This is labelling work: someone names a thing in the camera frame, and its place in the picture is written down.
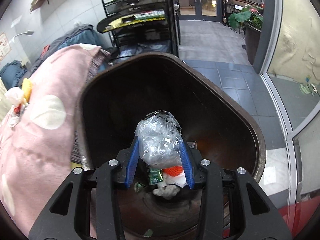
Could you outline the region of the dark brown trash bin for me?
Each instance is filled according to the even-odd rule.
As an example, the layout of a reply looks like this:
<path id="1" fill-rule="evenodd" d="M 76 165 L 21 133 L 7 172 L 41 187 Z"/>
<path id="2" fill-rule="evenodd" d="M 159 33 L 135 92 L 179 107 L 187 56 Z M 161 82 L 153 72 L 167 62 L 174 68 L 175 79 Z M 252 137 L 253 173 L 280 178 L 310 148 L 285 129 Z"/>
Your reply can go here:
<path id="1" fill-rule="evenodd" d="M 86 168 L 99 168 L 129 148 L 149 113 L 170 112 L 186 142 L 221 168 L 244 167 L 260 180 L 266 161 L 263 133 L 238 102 L 178 57 L 145 53 L 89 80 L 79 99 L 76 130 Z M 170 200 L 150 190 L 118 191 L 126 239 L 193 239 L 200 190 L 181 189 Z"/>

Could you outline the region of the yellow foam fruit net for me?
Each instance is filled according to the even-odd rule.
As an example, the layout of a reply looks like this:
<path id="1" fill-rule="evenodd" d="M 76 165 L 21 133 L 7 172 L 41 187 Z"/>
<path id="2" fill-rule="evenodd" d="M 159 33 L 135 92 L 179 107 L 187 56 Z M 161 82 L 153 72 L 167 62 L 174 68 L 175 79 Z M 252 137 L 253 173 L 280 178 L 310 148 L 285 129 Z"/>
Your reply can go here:
<path id="1" fill-rule="evenodd" d="M 23 91 L 23 104 L 26 105 L 29 103 L 31 93 L 33 89 L 33 83 L 30 79 L 24 78 L 22 82 L 22 91 Z"/>

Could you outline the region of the white crumpled tissue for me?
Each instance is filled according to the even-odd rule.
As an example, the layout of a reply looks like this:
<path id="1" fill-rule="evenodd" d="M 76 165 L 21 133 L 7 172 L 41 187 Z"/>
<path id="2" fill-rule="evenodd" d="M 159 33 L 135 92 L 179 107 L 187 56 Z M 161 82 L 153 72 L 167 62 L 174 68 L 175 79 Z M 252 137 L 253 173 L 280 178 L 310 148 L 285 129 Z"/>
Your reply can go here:
<path id="1" fill-rule="evenodd" d="M 171 199 L 175 197 L 180 192 L 180 190 L 181 188 L 177 185 L 170 184 L 166 186 L 157 187 L 152 191 L 152 193 L 164 199 Z"/>

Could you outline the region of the white face mask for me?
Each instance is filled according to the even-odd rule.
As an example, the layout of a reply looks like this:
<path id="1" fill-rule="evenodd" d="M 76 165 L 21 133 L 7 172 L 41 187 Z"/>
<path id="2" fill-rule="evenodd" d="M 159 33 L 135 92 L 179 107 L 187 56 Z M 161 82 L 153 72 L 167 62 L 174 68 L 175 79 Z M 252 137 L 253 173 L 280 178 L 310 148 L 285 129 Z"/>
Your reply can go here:
<path id="1" fill-rule="evenodd" d="M 179 176 L 170 176 L 170 175 L 167 175 L 166 177 L 166 183 L 169 185 L 176 185 L 176 186 L 179 186 L 181 188 L 184 188 L 187 184 L 187 180 L 185 178 L 185 175 L 182 173 L 180 174 Z"/>

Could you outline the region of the orange foam fruit net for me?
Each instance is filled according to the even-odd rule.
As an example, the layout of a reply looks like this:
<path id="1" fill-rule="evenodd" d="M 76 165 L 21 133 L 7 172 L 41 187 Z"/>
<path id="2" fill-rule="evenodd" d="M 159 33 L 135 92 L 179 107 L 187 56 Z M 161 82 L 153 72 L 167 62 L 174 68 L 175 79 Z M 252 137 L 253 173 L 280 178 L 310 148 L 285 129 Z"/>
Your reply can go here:
<path id="1" fill-rule="evenodd" d="M 165 168 L 162 171 L 163 171 L 163 173 L 165 173 L 169 176 L 176 177 L 176 176 L 179 176 L 183 172 L 183 167 L 182 166 L 173 166 L 173 167 Z"/>

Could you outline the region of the black rolling utility cart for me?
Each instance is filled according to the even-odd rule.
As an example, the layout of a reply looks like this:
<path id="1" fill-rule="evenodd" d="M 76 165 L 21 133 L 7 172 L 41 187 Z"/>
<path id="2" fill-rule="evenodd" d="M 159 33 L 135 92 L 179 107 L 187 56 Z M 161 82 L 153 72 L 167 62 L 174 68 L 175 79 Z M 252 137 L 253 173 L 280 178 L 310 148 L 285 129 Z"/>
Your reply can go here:
<path id="1" fill-rule="evenodd" d="M 107 34 L 114 62 L 146 52 L 178 55 L 175 0 L 101 0 L 105 17 L 97 32 Z"/>

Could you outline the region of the dark blue massage bed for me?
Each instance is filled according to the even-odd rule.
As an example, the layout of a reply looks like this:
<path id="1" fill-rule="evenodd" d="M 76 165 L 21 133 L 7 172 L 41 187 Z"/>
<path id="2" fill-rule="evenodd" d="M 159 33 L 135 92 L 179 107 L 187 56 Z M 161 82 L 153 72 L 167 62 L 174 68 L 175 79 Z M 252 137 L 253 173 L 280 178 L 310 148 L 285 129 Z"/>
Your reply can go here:
<path id="1" fill-rule="evenodd" d="M 40 65 L 56 51 L 79 43 L 92 44 L 104 48 L 103 40 L 94 30 L 93 25 L 79 25 L 65 33 L 65 35 L 55 39 L 51 44 L 48 44 L 47 49 L 43 49 L 42 54 L 31 66 L 31 74 L 33 74 L 40 67 Z"/>

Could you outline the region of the clear plastic bag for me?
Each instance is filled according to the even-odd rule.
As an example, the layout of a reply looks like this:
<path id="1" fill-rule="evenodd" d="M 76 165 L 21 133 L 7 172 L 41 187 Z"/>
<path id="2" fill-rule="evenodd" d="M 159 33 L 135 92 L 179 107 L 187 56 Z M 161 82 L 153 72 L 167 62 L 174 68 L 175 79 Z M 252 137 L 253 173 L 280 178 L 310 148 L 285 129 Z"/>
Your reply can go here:
<path id="1" fill-rule="evenodd" d="M 139 141 L 139 157 L 151 168 L 181 166 L 180 124 L 167 111 L 154 111 L 141 120 L 135 130 Z"/>

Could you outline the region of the potted green plant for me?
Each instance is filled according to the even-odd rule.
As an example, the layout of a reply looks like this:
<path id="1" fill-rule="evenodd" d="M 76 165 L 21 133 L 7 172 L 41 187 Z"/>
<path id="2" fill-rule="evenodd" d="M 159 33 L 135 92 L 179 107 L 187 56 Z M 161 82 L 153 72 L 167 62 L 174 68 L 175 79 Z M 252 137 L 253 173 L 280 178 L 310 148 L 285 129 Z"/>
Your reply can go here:
<path id="1" fill-rule="evenodd" d="M 253 65 L 257 53 L 264 17 L 259 13 L 259 7 L 248 5 L 240 12 L 233 12 L 228 18 L 228 24 L 233 29 L 242 28 L 245 37 L 245 48 L 248 61 Z"/>

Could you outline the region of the pink polka dot bedspread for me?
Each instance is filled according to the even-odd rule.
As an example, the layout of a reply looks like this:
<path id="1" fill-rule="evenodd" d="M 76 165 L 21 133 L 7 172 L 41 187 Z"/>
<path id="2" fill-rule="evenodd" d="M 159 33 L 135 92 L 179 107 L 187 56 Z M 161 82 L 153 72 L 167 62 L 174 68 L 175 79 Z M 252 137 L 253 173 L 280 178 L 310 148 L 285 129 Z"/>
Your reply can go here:
<path id="1" fill-rule="evenodd" d="M 31 75 L 26 109 L 1 122 L 1 203 L 24 236 L 71 172 L 77 103 L 106 57 L 91 44 L 58 50 Z"/>

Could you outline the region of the wall poster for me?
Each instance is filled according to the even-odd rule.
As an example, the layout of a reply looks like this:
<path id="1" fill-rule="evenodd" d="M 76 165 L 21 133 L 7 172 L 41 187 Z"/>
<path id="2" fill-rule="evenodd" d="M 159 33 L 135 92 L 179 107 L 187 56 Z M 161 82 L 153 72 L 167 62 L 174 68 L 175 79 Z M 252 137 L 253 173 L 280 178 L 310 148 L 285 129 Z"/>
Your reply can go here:
<path id="1" fill-rule="evenodd" d="M 0 35 L 0 61 L 2 61 L 6 55 L 11 51 L 9 40 L 5 33 Z"/>

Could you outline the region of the white floor lamp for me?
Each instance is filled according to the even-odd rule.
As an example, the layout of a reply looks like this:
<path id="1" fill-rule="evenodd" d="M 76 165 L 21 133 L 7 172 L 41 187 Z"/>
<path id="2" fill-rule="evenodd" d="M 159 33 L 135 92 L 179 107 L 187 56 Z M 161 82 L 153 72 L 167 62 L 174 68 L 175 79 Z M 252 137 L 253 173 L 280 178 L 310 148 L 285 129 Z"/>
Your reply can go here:
<path id="1" fill-rule="evenodd" d="M 32 36 L 34 33 L 33 30 L 28 30 L 26 32 L 23 32 L 23 33 L 19 33 L 19 34 L 16 34 L 15 36 L 12 37 L 12 39 L 9 41 L 10 43 L 15 43 L 16 39 L 20 36 Z"/>

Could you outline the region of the green white carton box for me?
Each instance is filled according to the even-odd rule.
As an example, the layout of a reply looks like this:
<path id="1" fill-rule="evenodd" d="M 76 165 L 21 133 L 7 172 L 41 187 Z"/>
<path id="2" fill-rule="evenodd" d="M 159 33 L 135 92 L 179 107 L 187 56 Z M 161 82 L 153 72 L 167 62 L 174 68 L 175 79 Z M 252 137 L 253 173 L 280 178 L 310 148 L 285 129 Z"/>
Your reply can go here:
<path id="1" fill-rule="evenodd" d="M 149 168 L 149 184 L 155 185 L 163 182 L 163 174 L 161 169 Z"/>

